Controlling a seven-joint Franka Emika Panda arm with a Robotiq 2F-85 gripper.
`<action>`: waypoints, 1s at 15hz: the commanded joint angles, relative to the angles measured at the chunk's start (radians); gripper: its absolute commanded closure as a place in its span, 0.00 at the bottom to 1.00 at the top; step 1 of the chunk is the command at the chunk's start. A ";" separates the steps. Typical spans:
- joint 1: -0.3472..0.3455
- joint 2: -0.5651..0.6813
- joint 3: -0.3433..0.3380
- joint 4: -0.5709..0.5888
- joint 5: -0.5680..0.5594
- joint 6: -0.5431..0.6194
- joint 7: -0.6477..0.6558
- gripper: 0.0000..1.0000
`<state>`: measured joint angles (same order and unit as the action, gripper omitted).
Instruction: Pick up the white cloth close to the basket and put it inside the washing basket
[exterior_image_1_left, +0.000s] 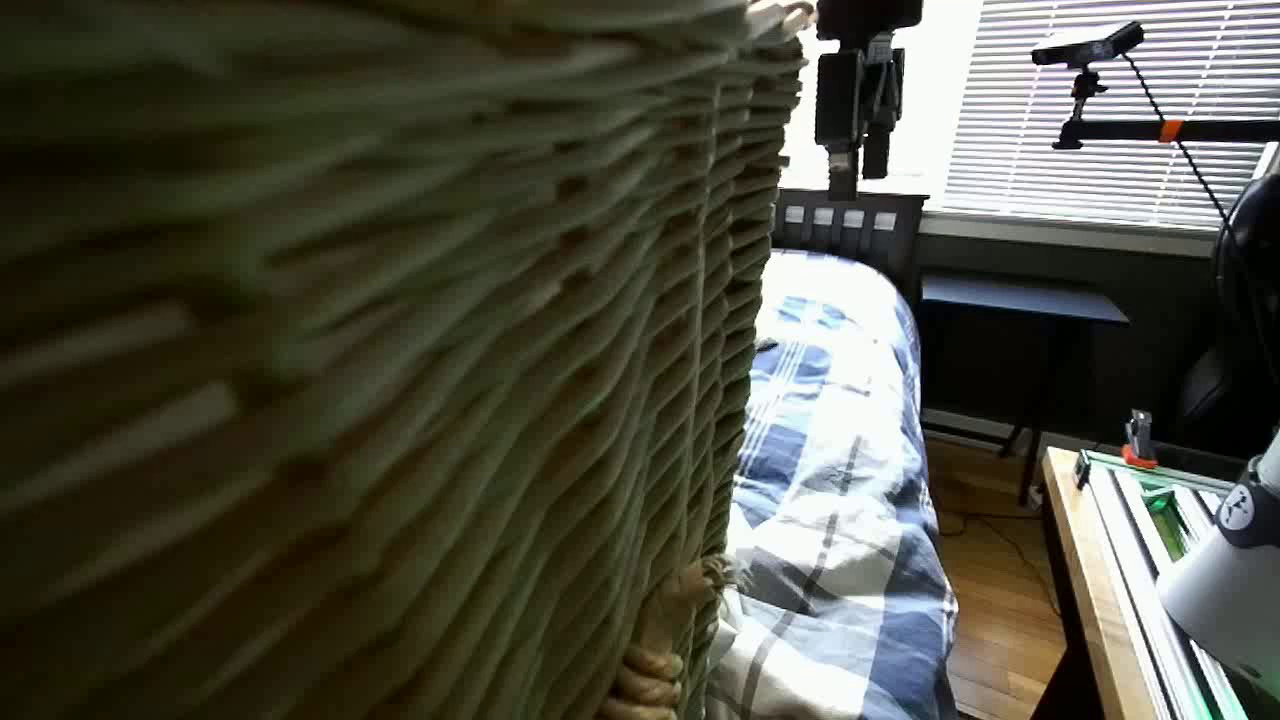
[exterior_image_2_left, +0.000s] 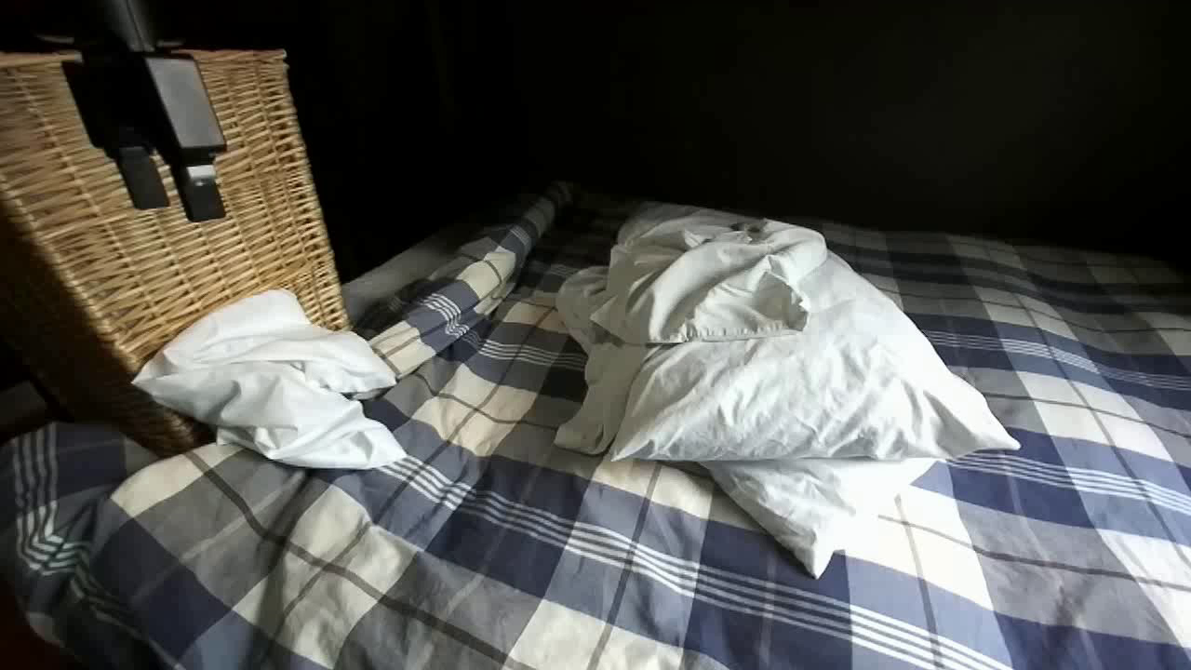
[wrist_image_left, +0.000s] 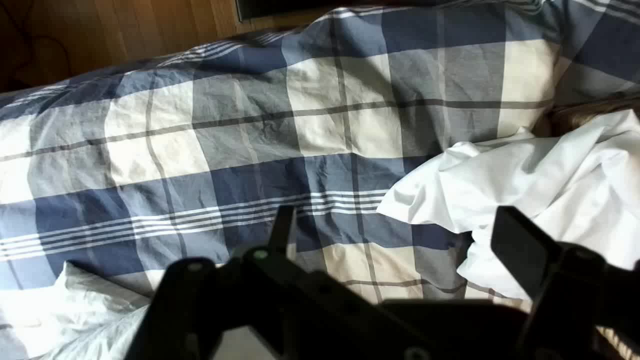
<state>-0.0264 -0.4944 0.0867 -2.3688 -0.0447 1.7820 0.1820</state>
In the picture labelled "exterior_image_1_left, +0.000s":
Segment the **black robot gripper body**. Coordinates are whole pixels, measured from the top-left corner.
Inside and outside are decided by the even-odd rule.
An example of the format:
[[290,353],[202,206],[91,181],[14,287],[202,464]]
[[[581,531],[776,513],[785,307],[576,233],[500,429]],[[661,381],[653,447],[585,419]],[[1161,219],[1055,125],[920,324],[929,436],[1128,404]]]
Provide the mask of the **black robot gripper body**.
[[891,126],[902,108],[896,27],[914,27],[925,0],[820,0],[815,34],[836,40],[815,62],[815,144],[826,152],[826,191],[887,176]]

